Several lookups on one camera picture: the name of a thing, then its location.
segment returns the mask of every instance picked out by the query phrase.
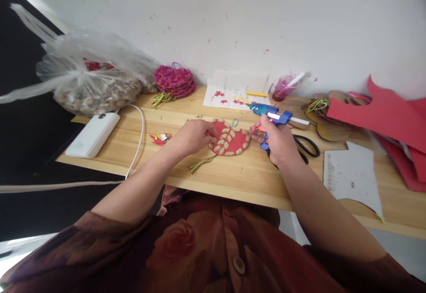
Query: shirt button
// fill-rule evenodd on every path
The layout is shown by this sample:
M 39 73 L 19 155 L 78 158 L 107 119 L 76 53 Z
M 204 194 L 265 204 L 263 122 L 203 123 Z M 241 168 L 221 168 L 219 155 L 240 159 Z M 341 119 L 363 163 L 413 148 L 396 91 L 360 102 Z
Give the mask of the shirt button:
M 241 275 L 245 273 L 245 265 L 243 260 L 239 256 L 232 257 L 232 264 L 234 265 L 234 269 Z

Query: hand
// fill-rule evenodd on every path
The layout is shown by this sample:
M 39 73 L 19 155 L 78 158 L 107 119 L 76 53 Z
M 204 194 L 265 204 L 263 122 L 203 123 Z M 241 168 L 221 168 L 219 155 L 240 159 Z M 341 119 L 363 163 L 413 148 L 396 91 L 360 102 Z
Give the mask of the hand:
M 293 134 L 286 125 L 276 127 L 268 117 L 263 114 L 260 121 L 250 127 L 248 131 L 253 140 L 260 143 L 265 138 L 265 133 L 256 129 L 262 124 L 268 133 L 268 144 L 271 149 L 269 158 L 277 167 L 282 167 L 291 163 L 304 163 L 299 155 L 296 144 L 294 143 Z
M 187 120 L 165 146 L 169 146 L 174 152 L 185 158 L 200 151 L 207 144 L 215 143 L 215 136 L 216 129 L 213 123 L 202 119 Z

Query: glue gun power cord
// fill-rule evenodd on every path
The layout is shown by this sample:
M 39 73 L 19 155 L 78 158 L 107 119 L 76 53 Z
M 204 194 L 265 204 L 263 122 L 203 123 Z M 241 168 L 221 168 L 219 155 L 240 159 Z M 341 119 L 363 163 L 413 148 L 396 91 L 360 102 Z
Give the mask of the glue gun power cord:
M 136 162 L 136 159 L 138 158 L 139 150 L 141 149 L 142 145 L 142 139 L 143 139 L 143 130 L 144 130 L 144 118 L 143 118 L 143 112 L 142 110 L 135 106 L 135 105 L 129 105 L 137 110 L 139 110 L 139 113 L 141 114 L 141 136 L 139 139 L 139 145 L 138 149 L 136 150 L 136 154 L 134 155 L 132 164 L 129 167 L 129 170 L 127 171 L 126 177 L 127 179 L 130 175 L 130 172 L 132 171 L 132 168 L 134 166 L 134 163 Z M 87 181 L 87 182 L 71 182 L 71 183 L 65 183 L 65 184 L 35 184 L 35 185 L 3 185 L 0 186 L 0 193 L 20 193 L 20 192 L 32 192 L 32 191 L 46 191 L 46 190 L 55 190 L 55 189 L 65 189 L 65 188 L 72 188 L 72 187 L 81 187 L 85 185 L 106 185 L 106 184 L 119 184 L 123 181 L 106 181 L 106 182 L 99 182 L 99 181 Z

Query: white power bank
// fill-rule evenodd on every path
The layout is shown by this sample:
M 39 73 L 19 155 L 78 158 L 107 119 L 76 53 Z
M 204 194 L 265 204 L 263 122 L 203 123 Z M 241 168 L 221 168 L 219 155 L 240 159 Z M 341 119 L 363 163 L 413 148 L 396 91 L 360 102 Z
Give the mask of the white power bank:
M 65 150 L 65 154 L 80 158 L 95 157 L 119 120 L 120 116 L 116 113 L 93 116 Z

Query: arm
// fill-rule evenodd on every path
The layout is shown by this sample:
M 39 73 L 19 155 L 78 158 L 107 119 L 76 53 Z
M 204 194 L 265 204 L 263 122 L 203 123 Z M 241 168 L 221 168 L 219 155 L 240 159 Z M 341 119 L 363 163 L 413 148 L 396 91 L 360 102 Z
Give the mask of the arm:
M 343 205 L 337 201 L 318 176 L 303 162 L 291 130 L 278 129 L 266 115 L 260 123 L 268 132 L 270 159 L 281 172 L 300 224 L 317 248 L 359 262 L 371 262 L 386 256 L 386 251 Z M 264 133 L 250 128 L 250 135 L 262 142 Z
M 190 120 L 126 181 L 108 193 L 91 211 L 111 220 L 137 224 L 151 210 L 172 169 L 186 156 L 214 142 L 211 122 Z

